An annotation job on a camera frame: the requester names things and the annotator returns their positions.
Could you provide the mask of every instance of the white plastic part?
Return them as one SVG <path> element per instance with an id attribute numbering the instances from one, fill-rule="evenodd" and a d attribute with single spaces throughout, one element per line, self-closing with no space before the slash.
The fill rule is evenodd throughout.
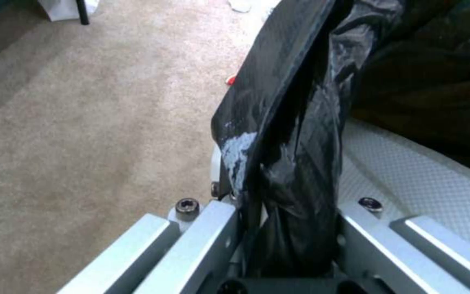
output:
<path id="1" fill-rule="evenodd" d="M 212 182 L 218 182 L 220 179 L 220 149 L 215 144 L 211 154 L 211 165 L 209 168 L 209 179 Z"/>
<path id="2" fill-rule="evenodd" d="M 43 6 L 51 22 L 79 18 L 76 0 L 39 0 L 39 3 Z M 97 10 L 99 0 L 84 0 L 84 3 L 86 4 L 86 12 L 88 15 L 92 15 Z"/>

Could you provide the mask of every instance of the hex socket bolt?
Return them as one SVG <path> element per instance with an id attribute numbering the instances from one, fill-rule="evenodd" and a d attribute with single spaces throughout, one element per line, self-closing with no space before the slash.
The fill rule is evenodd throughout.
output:
<path id="1" fill-rule="evenodd" d="M 175 214 L 182 221 L 193 221 L 200 211 L 199 202 L 193 198 L 183 198 L 175 204 Z"/>

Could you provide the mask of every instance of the garbage bag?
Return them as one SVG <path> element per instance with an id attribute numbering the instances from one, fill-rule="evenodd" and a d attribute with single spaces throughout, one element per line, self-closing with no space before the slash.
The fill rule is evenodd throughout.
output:
<path id="1" fill-rule="evenodd" d="M 407 52 L 420 67 L 407 64 Z M 211 120 L 241 204 L 246 275 L 330 268 L 341 133 L 355 100 L 356 116 L 384 122 L 373 114 L 389 115 L 390 106 L 381 107 L 388 101 L 412 101 L 402 93 L 416 95 L 418 106 L 463 82 L 470 93 L 470 1 L 282 0 Z M 444 92 L 433 109 L 452 96 Z"/>

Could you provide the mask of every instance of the screw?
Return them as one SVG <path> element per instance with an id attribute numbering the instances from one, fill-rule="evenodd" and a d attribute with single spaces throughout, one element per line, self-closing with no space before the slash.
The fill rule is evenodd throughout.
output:
<path id="1" fill-rule="evenodd" d="M 219 182 L 211 182 L 211 197 L 219 198 Z"/>
<path id="2" fill-rule="evenodd" d="M 382 212 L 384 207 L 382 207 L 382 203 L 378 202 L 377 199 L 370 198 L 370 197 L 363 197 L 358 201 L 358 204 L 362 205 L 368 212 L 372 212 L 374 214 L 378 212 Z"/>
<path id="3" fill-rule="evenodd" d="M 177 218 L 182 221 L 193 221 L 199 215 L 199 202 L 193 198 L 183 198 L 175 204 Z"/>
<path id="4" fill-rule="evenodd" d="M 228 280 L 220 285 L 217 294 L 248 294 L 248 290 L 240 281 Z"/>

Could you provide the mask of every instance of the red object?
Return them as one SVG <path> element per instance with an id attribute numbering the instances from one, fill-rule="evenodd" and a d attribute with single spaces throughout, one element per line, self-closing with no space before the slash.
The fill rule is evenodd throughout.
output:
<path id="1" fill-rule="evenodd" d="M 236 77 L 237 77 L 236 74 L 230 75 L 230 76 L 226 79 L 226 85 L 228 85 L 228 86 L 233 85 L 233 83 L 235 82 L 235 78 L 236 78 Z"/>

